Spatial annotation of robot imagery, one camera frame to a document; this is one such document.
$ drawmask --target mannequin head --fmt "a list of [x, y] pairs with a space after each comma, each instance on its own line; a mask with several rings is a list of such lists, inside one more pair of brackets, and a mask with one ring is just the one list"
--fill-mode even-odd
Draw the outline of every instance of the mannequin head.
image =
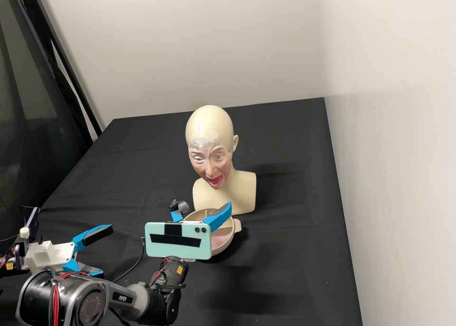
[[221, 189], [231, 172], [239, 140], [229, 115], [215, 105], [198, 108], [187, 121], [185, 139], [195, 171], [213, 189]]

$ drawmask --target round bowl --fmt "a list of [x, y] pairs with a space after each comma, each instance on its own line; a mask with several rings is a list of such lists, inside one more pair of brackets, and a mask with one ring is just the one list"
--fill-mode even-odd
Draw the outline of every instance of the round bowl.
[[[216, 211], [216, 209], [204, 209], [194, 211], [184, 218], [186, 221], [200, 222], [208, 216], [208, 214]], [[234, 234], [242, 230], [241, 221], [233, 217], [228, 218], [216, 231], [211, 235], [212, 256], [224, 251], [231, 241]]]

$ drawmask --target open mouth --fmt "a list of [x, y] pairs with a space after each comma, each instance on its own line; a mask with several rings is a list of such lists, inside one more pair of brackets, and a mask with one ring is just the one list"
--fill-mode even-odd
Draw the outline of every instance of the open mouth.
[[208, 178], [208, 181], [209, 181], [209, 183], [210, 183], [212, 186], [217, 186], [218, 184], [220, 184], [220, 183], [222, 182], [222, 177], [223, 177], [223, 176], [219, 176], [219, 177], [217, 177], [217, 178], [215, 178], [215, 179], [209, 179], [209, 178]]

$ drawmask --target black table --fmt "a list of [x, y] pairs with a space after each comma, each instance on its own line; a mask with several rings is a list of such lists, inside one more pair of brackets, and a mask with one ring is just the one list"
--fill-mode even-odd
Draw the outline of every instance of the black table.
[[[229, 108], [237, 169], [257, 173], [256, 210], [209, 261], [190, 264], [175, 325], [361, 325], [324, 99]], [[98, 224], [114, 234], [78, 259], [113, 279], [140, 255], [149, 221], [169, 220], [173, 198], [192, 208], [197, 174], [184, 130], [190, 113], [114, 120], [43, 206], [41, 234], [53, 243]], [[145, 257], [119, 283], [149, 282]], [[2, 325], [27, 276], [2, 279]], [[108, 311], [103, 325], [120, 325]]]

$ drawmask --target mint green phone case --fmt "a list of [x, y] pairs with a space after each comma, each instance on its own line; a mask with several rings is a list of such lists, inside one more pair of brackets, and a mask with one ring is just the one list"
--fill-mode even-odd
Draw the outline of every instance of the mint green phone case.
[[177, 256], [192, 260], [208, 260], [212, 257], [208, 224], [149, 222], [144, 232], [146, 254], [149, 257]]

